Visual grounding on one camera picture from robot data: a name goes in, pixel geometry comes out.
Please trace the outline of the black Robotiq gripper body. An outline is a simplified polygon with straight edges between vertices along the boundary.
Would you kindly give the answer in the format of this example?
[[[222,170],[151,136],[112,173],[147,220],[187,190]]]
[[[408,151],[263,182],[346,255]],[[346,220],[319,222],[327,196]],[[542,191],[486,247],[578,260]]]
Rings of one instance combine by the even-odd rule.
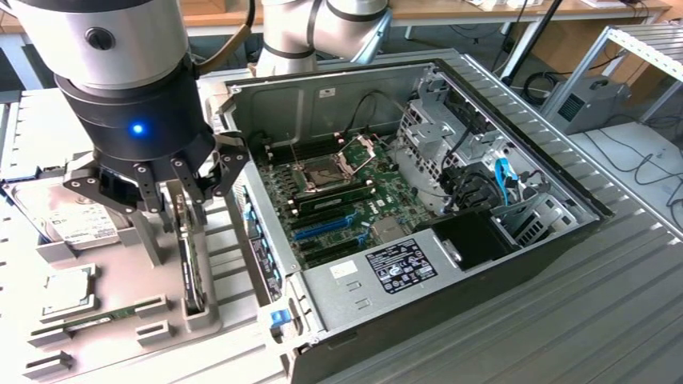
[[[76,86],[55,76],[58,87],[94,144],[96,163],[114,172],[132,172],[147,163],[170,172],[175,158],[196,172],[215,148],[204,120],[190,57],[154,83],[126,90]]]

